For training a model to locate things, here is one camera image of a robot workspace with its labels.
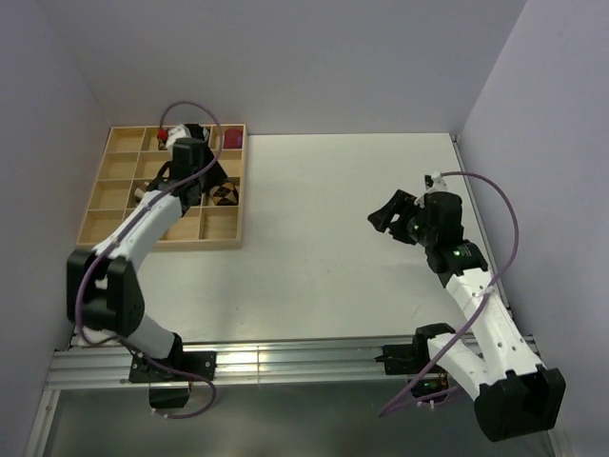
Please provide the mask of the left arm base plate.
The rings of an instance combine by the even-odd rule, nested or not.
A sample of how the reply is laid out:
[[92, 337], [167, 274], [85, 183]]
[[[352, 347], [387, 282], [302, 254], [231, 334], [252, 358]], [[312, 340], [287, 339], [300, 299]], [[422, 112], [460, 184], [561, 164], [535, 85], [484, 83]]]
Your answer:
[[[128, 382], [148, 386], [148, 403], [155, 413], [171, 419], [186, 419], [207, 412], [215, 403], [217, 388], [213, 379], [216, 362], [215, 351], [187, 351], [173, 365], [133, 353]], [[209, 399], [198, 410], [179, 412], [187, 405], [197, 382], [209, 387]]]

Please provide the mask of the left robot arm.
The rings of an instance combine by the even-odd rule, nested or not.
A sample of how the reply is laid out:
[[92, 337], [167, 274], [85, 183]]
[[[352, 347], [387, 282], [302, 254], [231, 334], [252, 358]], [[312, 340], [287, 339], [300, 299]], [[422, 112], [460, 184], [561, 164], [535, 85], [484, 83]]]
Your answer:
[[154, 245], [203, 194], [226, 178], [207, 141], [180, 138], [170, 160], [149, 183], [130, 216], [90, 250], [77, 249], [67, 261], [67, 315], [90, 346], [117, 340], [151, 357], [164, 380], [182, 375], [181, 340], [150, 318], [137, 272]]

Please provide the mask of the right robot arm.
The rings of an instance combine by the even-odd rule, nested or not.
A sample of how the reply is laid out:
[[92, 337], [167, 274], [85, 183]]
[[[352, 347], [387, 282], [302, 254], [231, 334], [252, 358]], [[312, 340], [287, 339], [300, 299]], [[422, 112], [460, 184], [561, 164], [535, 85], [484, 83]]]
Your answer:
[[482, 433], [492, 442], [552, 429], [566, 382], [528, 346], [479, 247], [465, 239], [462, 199], [448, 191], [422, 199], [398, 190], [367, 217], [378, 232], [423, 247], [427, 264], [470, 324], [478, 349], [446, 323], [417, 328], [411, 343], [385, 345], [377, 362], [388, 375], [423, 370], [452, 377], [474, 403]]

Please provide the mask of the brown argyle sock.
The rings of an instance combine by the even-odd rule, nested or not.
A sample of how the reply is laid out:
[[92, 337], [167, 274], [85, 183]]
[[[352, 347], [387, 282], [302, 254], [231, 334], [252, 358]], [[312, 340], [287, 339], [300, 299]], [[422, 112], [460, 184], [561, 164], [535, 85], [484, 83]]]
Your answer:
[[215, 207], [235, 207], [239, 205], [239, 191], [229, 180], [211, 187], [207, 195], [208, 203]]

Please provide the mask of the tan brown striped sock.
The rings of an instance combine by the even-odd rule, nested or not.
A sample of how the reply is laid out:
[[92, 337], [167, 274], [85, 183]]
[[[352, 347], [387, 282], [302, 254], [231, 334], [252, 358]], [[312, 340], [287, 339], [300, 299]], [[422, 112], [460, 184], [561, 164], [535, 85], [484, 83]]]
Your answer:
[[147, 191], [147, 185], [148, 182], [143, 182], [134, 187], [132, 195], [136, 203], [140, 203], [143, 200]]

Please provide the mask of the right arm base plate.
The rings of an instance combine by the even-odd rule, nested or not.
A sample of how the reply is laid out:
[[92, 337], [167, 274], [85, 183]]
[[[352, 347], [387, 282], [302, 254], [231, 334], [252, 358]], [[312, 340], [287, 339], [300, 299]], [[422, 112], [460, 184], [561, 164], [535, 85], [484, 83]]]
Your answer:
[[[375, 362], [383, 364], [385, 375], [405, 375], [408, 380], [426, 365], [426, 359], [415, 349], [414, 344], [382, 346], [382, 353], [375, 358]], [[443, 368], [434, 366], [411, 389], [411, 394], [419, 398], [448, 389], [448, 373]]]

